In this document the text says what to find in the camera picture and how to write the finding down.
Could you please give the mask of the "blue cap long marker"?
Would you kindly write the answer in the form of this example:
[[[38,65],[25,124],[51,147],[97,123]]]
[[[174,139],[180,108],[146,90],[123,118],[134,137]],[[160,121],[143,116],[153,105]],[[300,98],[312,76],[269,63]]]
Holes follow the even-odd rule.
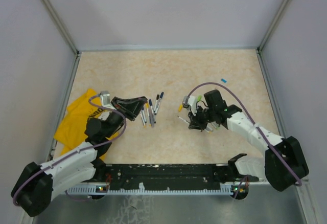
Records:
[[[155,120],[155,114],[154,114],[154,110],[153,110],[153,104],[152,104],[152,100],[151,100],[151,99],[149,99],[149,106],[150,106],[150,108],[151,108],[151,110],[152,110],[152,112],[153,112],[153,116],[154,116],[154,123],[156,124],[156,120]]]

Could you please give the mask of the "black cap marker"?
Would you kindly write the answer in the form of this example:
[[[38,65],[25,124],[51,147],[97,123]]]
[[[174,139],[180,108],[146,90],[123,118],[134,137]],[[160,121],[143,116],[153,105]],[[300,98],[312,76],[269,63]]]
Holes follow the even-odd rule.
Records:
[[[154,104],[154,107],[153,107],[154,113],[156,113],[156,110],[157,110],[157,105],[158,105],[159,97],[160,97],[160,94],[157,94],[156,95],[155,104]]]

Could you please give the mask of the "dark blue cap marker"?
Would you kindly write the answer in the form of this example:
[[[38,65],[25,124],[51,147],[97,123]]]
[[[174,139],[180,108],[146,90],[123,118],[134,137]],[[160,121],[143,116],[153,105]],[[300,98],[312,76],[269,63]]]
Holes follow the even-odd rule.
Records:
[[[159,96],[159,100],[158,100],[158,104],[157,104],[157,108],[156,108],[156,113],[158,113],[161,102],[162,102],[162,98],[164,96],[164,92],[161,92],[160,96]]]

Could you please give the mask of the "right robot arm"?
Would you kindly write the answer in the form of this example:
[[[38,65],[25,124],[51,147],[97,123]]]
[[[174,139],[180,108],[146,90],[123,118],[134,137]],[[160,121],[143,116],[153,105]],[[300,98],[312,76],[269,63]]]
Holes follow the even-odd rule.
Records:
[[[209,130],[209,124],[222,125],[242,136],[262,156],[239,155],[231,160],[228,175],[234,181],[253,176],[267,181],[275,190],[284,191],[309,174],[299,141],[276,135],[253,123],[236,105],[227,105],[218,90],[204,95],[205,106],[194,96],[185,96],[183,108],[188,110],[189,129]]]

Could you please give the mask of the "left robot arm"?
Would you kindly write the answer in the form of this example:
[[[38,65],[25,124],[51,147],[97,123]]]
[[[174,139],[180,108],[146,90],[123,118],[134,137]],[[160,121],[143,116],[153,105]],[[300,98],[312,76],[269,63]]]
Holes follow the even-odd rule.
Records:
[[[101,160],[118,132],[122,135],[127,121],[134,121],[147,103],[144,96],[121,99],[108,98],[107,93],[89,99],[100,98],[99,108],[108,110],[106,119],[91,118],[86,123],[86,140],[64,155],[42,163],[31,162],[25,166],[11,191],[15,206],[21,207],[30,216],[42,213],[58,195],[69,188],[88,180],[97,182],[106,176],[105,163]]]

